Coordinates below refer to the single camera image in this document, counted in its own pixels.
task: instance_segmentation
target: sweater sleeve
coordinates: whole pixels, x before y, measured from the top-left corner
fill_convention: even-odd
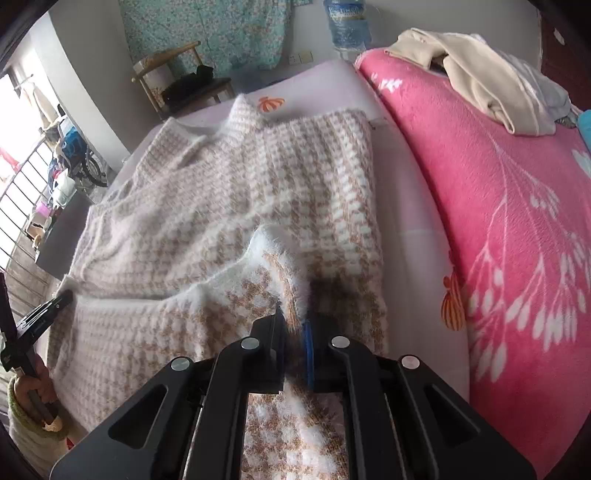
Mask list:
[[[43,478],[49,478],[53,465],[67,453],[64,426],[59,432],[47,432],[34,422],[18,404],[14,378],[8,386],[8,433],[26,460]]]

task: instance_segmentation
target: brown and white checkered fabric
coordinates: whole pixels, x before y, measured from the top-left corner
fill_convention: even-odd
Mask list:
[[[48,363],[82,426],[174,356],[247,335],[277,299],[292,339],[307,309],[329,311],[386,353],[368,129],[358,111],[272,124],[243,97],[215,135],[167,121],[132,179],[91,208],[63,286],[76,305],[52,328]],[[346,478],[338,399],[297,378],[252,395],[242,467]]]

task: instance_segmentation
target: silver screw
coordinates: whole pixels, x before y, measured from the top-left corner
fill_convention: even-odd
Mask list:
[[[342,335],[334,337],[330,343],[335,348],[347,348],[349,345],[351,345],[351,341]]]
[[[254,350],[258,348],[261,343],[258,341],[257,338],[254,337],[246,337],[242,340],[240,346],[244,348],[244,350]]]
[[[409,370],[414,370],[415,368],[418,368],[420,364],[421,361],[414,355],[407,355],[402,357],[402,366],[404,368],[408,368]]]
[[[180,356],[175,358],[173,362],[170,364],[170,368],[172,368],[175,372],[182,372],[186,370],[191,365],[191,360],[184,356]]]

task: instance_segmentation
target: bicycle wheel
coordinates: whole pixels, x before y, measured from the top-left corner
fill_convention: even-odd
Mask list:
[[[90,156],[90,148],[86,149],[86,158],[82,162],[82,170],[87,179],[98,187],[106,187],[107,182],[103,180],[103,174],[99,164]]]

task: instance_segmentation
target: wooden chair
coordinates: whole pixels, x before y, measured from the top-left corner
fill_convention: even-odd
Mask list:
[[[174,105],[164,105],[162,107],[160,106],[160,104],[154,97],[152,90],[150,90],[150,87],[146,83],[144,76],[188,50],[191,50],[193,52],[193,55],[195,56],[195,60],[197,60],[197,63],[199,65],[203,65],[203,62],[201,61],[201,58],[199,57],[199,54],[196,50],[196,47],[199,45],[201,45],[200,41],[194,41],[191,43],[187,43],[185,46],[179,48],[172,48],[171,50],[166,50],[163,52],[150,55],[149,57],[144,59],[146,65],[141,70],[141,72],[132,77],[132,82],[140,82],[141,86],[144,88],[144,91],[146,92],[146,95],[148,95],[148,98],[150,99],[150,103],[158,112],[160,118],[165,119],[171,115],[182,116],[194,112],[206,106],[206,102],[210,98],[213,98],[216,101],[216,103],[222,103],[220,98],[218,97],[218,94],[220,92],[225,91],[230,98],[235,97],[234,90],[232,89],[232,84],[230,83],[230,78],[214,78],[208,85],[198,89],[181,102],[177,102]]]

